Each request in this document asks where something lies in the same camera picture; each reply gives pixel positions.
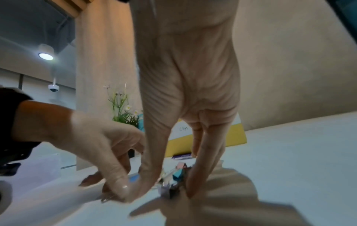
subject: black frame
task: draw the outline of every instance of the black frame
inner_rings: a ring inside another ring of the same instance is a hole
[[[352,38],[357,44],[357,28],[355,28],[349,20],[346,18],[346,16],[343,14],[339,6],[337,5],[337,0],[326,0],[328,4],[331,6],[333,11],[336,13],[342,24],[346,27],[347,31],[350,33]]]

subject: black sleeve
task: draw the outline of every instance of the black sleeve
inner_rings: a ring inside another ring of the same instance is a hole
[[[12,161],[27,159],[40,142],[16,142],[11,137],[15,112],[22,101],[32,100],[28,95],[15,89],[0,88],[0,176],[16,174],[20,163]]]

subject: wooden beam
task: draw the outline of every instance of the wooden beam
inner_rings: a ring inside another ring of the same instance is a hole
[[[66,13],[68,13],[71,17],[76,18],[79,16],[80,11],[74,8],[69,2],[66,0],[51,0],[53,3],[62,8]]]
[[[78,6],[82,11],[87,8],[87,3],[84,0],[69,0]]]

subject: green plant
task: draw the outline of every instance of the green plant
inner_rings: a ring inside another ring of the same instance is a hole
[[[109,86],[104,86],[107,89],[108,100],[112,103],[113,121],[133,125],[138,127],[139,112],[131,112],[128,95],[125,92],[114,92],[109,94]]]

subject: teal object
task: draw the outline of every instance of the teal object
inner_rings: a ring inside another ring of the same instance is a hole
[[[172,175],[172,179],[177,182],[181,182],[183,179],[183,170],[179,169],[178,171],[174,172]]]
[[[138,129],[143,131],[143,132],[145,132],[145,129],[144,129],[144,115],[140,114],[138,116],[139,116]]]

